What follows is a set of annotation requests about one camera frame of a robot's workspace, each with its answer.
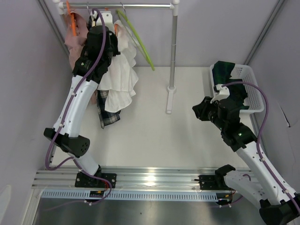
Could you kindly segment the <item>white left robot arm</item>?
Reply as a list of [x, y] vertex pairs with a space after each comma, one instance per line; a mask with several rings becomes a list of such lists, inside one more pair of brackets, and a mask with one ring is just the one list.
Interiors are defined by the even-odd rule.
[[101, 166], [88, 152], [90, 140], [80, 135], [81, 123], [92, 94], [114, 56], [119, 55], [118, 40], [106, 26], [93, 26], [87, 34], [86, 44], [75, 62], [71, 87], [58, 120], [52, 128], [44, 130], [44, 136], [68, 155], [79, 168], [79, 187], [110, 188], [104, 180]]

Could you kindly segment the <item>dark green plaid skirt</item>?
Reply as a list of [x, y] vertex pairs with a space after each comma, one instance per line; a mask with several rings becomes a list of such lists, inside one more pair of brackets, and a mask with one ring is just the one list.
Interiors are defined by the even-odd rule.
[[[212, 69], [214, 91], [217, 91], [215, 86], [217, 84], [227, 84], [232, 82], [241, 82], [241, 79], [234, 79], [231, 75], [235, 67], [235, 63], [218, 61], [214, 64]], [[230, 95], [229, 98], [236, 102], [241, 110], [248, 110], [249, 106], [244, 105], [244, 100], [248, 97], [245, 86], [243, 84], [235, 84], [228, 87]]]

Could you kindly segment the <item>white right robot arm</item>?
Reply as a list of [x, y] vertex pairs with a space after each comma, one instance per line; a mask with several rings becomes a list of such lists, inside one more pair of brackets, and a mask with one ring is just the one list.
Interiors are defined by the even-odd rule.
[[286, 225], [300, 216], [300, 195], [277, 172], [260, 150], [258, 138], [240, 121], [240, 108], [229, 99], [212, 102], [205, 97], [192, 107], [201, 121], [210, 121], [219, 130], [223, 141], [249, 167], [259, 182], [254, 184], [243, 177], [231, 165], [215, 171], [214, 184], [219, 189], [226, 187], [238, 191], [258, 210], [267, 225]]

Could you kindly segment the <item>green plastic hanger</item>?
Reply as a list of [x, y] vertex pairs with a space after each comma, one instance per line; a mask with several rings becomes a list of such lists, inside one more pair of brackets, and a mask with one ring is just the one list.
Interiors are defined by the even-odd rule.
[[134, 26], [132, 25], [132, 23], [127, 18], [125, 12], [117, 9], [116, 13], [117, 13], [119, 19], [120, 20], [123, 19], [125, 21], [125, 23], [127, 24], [127, 26], [125, 28], [126, 29], [129, 28], [130, 31], [128, 31], [128, 34], [132, 38], [135, 46], [139, 49], [139, 51], [141, 52], [141, 54], [143, 55], [143, 57], [145, 58], [147, 63], [150, 65], [152, 71], [154, 71], [155, 67], [154, 67], [154, 64], [152, 62], [152, 59], [150, 58], [150, 56], [149, 56], [149, 54], [146, 50], [146, 47], [145, 47], [143, 41], [141, 40], [140, 36], [138, 35], [137, 31], [135, 30]]

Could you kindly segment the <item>white pleated skirt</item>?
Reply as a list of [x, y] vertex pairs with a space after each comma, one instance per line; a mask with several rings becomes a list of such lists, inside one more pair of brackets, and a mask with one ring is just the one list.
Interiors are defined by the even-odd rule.
[[117, 31], [119, 55], [113, 57], [108, 72], [102, 77], [98, 90], [108, 91], [105, 110], [116, 113], [132, 103], [136, 95], [134, 86], [139, 78], [133, 67], [136, 65], [136, 47], [129, 34], [129, 28], [120, 20], [114, 23]]

